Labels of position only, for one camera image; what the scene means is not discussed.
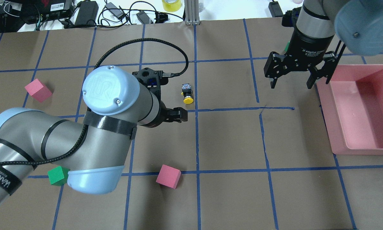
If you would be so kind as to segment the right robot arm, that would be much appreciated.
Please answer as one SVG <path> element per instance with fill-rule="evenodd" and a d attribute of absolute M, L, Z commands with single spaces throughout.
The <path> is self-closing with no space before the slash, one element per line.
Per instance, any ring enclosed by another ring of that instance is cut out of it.
<path fill-rule="evenodd" d="M 275 88 L 290 72 L 310 73 L 307 87 L 333 77 L 345 48 L 360 56 L 383 52 L 383 0 L 305 0 L 282 16 L 293 28 L 284 54 L 272 51 L 264 75 Z"/>

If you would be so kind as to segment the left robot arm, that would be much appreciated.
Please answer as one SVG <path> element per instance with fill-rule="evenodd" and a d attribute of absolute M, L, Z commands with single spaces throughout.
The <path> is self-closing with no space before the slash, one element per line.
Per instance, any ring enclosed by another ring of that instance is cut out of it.
<path fill-rule="evenodd" d="M 69 169 L 67 185 L 92 195 L 112 192 L 123 172 L 138 127 L 186 122 L 187 111 L 166 108 L 161 85 L 180 73 L 150 68 L 129 73 L 95 68 L 82 87 L 88 107 L 83 123 L 44 111 L 12 108 L 0 114 L 0 205 L 38 165 Z"/>

